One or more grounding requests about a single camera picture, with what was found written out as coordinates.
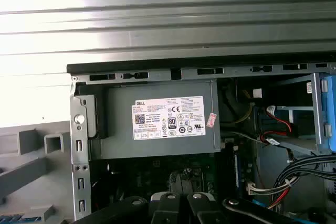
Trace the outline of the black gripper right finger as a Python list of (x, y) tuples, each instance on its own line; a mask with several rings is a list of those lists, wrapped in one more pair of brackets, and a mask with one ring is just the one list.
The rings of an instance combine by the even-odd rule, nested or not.
[(298, 223), (244, 199), (227, 198), (221, 203), (205, 193), (187, 196), (196, 223)]

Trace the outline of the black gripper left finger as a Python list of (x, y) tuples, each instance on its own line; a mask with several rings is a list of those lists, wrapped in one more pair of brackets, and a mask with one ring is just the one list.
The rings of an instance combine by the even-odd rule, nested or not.
[(179, 194), (160, 192), (152, 195), (150, 201), (130, 196), (75, 223), (180, 223), (180, 209)]

